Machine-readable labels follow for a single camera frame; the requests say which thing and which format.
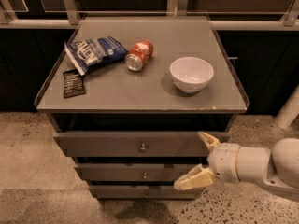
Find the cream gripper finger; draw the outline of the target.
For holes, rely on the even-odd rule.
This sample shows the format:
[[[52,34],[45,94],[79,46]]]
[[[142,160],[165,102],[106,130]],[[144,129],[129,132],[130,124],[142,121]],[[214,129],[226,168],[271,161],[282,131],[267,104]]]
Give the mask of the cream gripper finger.
[[[218,138],[205,132],[198,132],[199,139],[206,145],[208,151],[219,145],[221,142]]]
[[[202,164],[198,164],[174,182],[174,189],[185,191],[204,188],[213,185],[215,179],[216,176],[210,168],[204,168]]]

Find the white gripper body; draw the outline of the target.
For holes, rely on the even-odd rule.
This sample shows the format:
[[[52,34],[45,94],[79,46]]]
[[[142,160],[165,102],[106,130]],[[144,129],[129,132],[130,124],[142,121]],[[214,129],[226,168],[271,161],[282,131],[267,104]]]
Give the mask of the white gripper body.
[[[240,145],[233,143],[221,143],[213,147],[207,161],[213,174],[222,182],[238,183],[236,170],[236,158]]]

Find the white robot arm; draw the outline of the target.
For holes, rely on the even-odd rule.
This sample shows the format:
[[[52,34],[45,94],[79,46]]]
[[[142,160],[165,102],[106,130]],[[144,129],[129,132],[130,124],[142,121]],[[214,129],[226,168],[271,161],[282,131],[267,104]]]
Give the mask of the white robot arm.
[[[208,167],[201,164],[174,182],[174,189],[204,188],[216,180],[254,184],[278,197],[299,201],[299,140],[285,138],[271,148],[242,147],[221,143],[209,133],[198,132],[209,154]]]

